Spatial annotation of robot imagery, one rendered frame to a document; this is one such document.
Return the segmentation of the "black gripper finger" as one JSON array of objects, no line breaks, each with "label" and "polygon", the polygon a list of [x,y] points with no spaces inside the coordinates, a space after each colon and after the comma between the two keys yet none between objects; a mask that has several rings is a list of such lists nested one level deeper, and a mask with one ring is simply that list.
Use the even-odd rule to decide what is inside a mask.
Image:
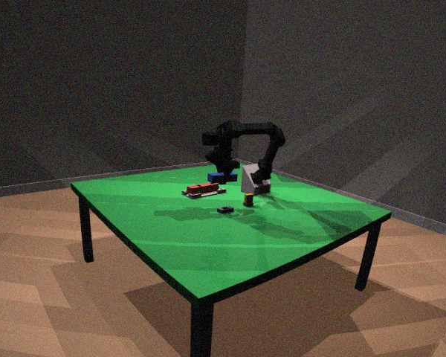
[{"label": "black gripper finger", "polygon": [[215,162],[213,162],[213,163],[216,165],[216,169],[217,169],[218,173],[224,172],[224,170],[221,168],[221,167],[224,167],[224,163],[215,163]]},{"label": "black gripper finger", "polygon": [[221,167],[221,168],[224,170],[224,181],[227,181],[227,178],[229,177],[229,175],[231,174],[233,169],[227,169],[225,167]]}]

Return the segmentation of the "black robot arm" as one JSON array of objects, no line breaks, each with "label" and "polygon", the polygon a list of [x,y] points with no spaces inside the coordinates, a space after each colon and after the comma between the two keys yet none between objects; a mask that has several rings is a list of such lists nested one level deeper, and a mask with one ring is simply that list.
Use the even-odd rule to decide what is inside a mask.
[{"label": "black robot arm", "polygon": [[[222,129],[224,133],[222,133]],[[270,136],[270,144],[265,153],[265,158],[258,162],[259,170],[251,173],[254,184],[263,184],[263,180],[271,178],[272,161],[279,149],[285,143],[285,137],[280,128],[277,128],[272,122],[267,123],[240,123],[237,120],[227,120],[220,126],[216,127],[216,132],[204,132],[201,137],[203,145],[215,145],[223,147],[232,146],[232,138],[238,138],[242,135],[261,135],[268,134]],[[223,159],[222,149],[217,149],[205,154],[207,161],[213,163],[219,159]]]}]

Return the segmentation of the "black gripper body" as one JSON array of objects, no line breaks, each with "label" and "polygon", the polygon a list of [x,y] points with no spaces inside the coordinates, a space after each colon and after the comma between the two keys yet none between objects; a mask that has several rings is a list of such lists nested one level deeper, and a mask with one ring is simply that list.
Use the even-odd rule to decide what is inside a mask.
[{"label": "black gripper body", "polygon": [[218,146],[217,149],[221,148],[224,158],[223,159],[219,159],[217,161],[215,161],[215,163],[224,163],[224,167],[227,169],[239,169],[240,168],[240,163],[238,161],[230,161],[233,158],[230,157],[231,155],[231,151],[233,151],[233,148],[231,147],[223,147],[223,146]]}]

